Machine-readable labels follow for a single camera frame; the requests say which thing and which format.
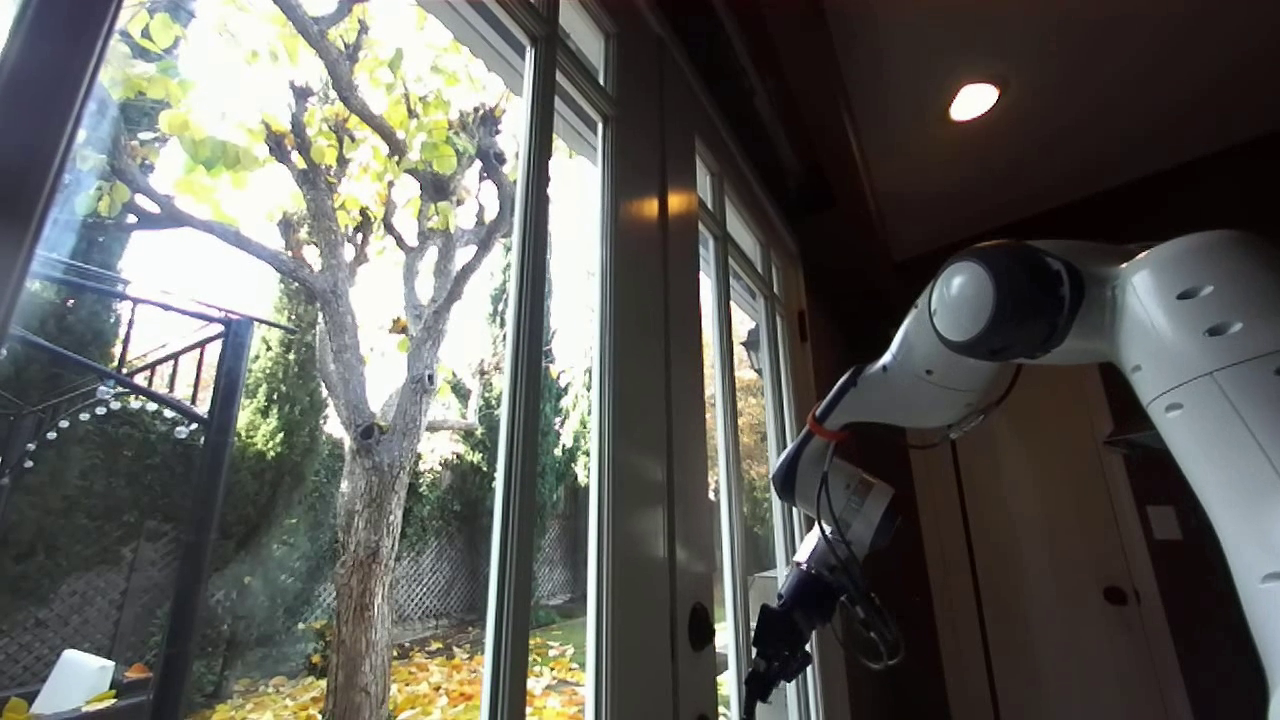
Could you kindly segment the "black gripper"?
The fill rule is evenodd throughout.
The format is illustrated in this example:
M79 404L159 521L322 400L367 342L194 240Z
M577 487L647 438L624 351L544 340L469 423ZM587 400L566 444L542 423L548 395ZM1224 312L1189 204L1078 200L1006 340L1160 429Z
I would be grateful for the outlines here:
M848 578L832 566L794 564L780 591L755 613L753 667L743 693L763 705L780 682L796 680L810 662L810 638L835 617Z

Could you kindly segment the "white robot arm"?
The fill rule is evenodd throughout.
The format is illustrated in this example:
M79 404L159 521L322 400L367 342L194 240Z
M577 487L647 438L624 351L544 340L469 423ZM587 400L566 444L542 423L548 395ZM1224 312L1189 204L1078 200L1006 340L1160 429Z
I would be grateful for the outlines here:
M983 240L925 282L887 349L844 371L773 464L773 490L814 521L755 613L743 693L768 705L810 638L851 606L874 659L906 655L863 578L887 483L835 454L856 423L961 435L1030 362L1118 367L1228 559L1270 711L1280 720L1280 244L1241 227L1142 251L1098 240Z

